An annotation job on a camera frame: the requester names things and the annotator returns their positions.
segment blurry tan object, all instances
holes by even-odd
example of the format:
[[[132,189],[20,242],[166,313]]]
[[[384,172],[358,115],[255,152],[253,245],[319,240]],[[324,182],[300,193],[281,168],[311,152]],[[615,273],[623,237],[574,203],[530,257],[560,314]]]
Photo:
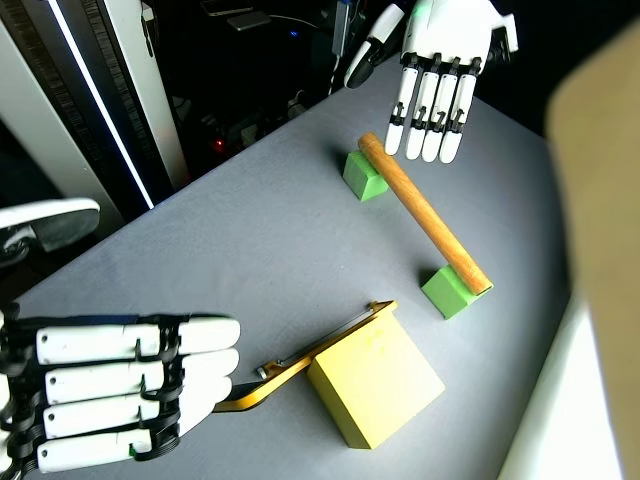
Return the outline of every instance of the blurry tan object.
[[[565,81],[548,132],[623,474],[640,479],[640,21]]]

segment white robotic hand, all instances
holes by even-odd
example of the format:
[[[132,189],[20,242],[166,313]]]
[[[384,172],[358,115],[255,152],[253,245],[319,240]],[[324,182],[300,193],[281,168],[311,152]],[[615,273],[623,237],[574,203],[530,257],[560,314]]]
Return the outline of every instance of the white robotic hand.
[[[237,321],[0,311],[0,479],[152,460],[231,392]]]
[[[390,5],[365,44],[375,43],[372,36],[385,33],[389,28],[393,30],[402,15],[397,5]],[[381,22],[383,19],[393,21]],[[370,50],[366,45],[362,49]],[[513,15],[501,16],[489,0],[418,0],[405,31],[401,56],[404,68],[385,139],[386,152],[394,155],[400,148],[409,103],[419,83],[406,144],[407,158],[422,155],[424,161],[432,162],[439,156],[443,163],[453,161],[476,78],[487,58],[508,58],[509,53],[516,50],[518,40]],[[359,52],[347,70],[347,86],[354,83],[354,73],[363,71],[363,58],[366,60],[366,55]],[[423,72],[420,82],[419,70]]]

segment yellow box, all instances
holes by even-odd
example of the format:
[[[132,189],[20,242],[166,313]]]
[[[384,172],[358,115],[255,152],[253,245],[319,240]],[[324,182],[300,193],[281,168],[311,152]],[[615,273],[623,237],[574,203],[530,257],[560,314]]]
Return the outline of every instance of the yellow box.
[[[316,356],[308,375],[352,448],[376,448],[444,391],[390,312]]]

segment metal tool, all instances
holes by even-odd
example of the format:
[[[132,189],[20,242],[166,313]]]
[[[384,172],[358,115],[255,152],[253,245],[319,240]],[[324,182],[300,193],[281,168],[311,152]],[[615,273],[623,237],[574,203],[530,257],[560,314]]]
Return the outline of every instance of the metal tool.
[[[398,304],[394,300],[372,302],[369,305],[369,310],[365,313],[349,320],[340,328],[311,343],[300,352],[285,360],[265,363],[256,370],[258,375],[262,377],[262,381],[235,385],[227,399],[215,406],[213,413],[242,412],[257,407],[269,395],[311,365],[318,354],[372,322],[381,314],[391,312],[397,307]]]

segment wooden cylinder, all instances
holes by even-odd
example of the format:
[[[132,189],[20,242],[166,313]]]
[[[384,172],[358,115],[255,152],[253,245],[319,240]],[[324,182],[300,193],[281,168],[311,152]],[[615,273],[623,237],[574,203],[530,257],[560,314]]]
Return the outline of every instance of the wooden cylinder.
[[[493,285],[471,255],[464,249],[449,227],[442,221],[431,204],[420,193],[395,159],[387,155],[384,146],[372,132],[365,133],[358,141],[360,150],[371,165],[384,177],[400,201],[413,215],[440,253],[457,272],[458,276],[476,295]]]

